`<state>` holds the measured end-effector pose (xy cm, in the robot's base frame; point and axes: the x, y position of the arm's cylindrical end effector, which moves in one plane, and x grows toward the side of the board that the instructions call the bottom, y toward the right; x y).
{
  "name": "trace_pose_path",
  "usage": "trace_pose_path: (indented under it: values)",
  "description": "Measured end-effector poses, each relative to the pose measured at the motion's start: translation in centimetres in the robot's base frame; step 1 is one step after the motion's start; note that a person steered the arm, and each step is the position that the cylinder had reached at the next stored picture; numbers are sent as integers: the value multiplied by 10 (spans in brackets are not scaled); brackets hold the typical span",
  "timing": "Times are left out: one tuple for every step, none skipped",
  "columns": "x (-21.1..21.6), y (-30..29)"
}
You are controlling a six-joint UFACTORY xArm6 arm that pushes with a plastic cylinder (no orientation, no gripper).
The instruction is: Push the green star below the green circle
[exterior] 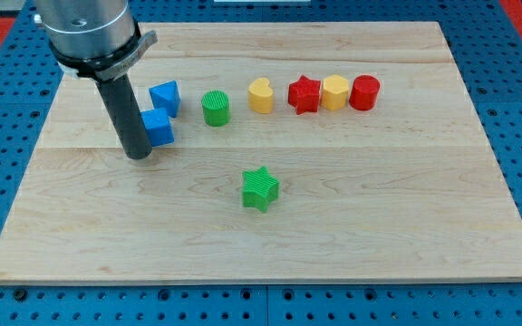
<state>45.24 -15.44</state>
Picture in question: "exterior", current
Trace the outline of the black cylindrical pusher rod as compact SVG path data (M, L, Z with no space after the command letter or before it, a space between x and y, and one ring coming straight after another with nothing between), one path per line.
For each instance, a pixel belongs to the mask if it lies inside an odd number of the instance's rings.
M97 82L96 87L126 156L134 160L146 158L152 145L128 75Z

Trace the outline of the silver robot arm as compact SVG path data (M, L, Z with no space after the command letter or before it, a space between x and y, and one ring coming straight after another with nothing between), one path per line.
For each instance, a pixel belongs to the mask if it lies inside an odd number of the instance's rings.
M34 22L49 37L64 72L95 82L128 158L143 159L152 145L128 76L158 41L144 33L127 0L35 0Z

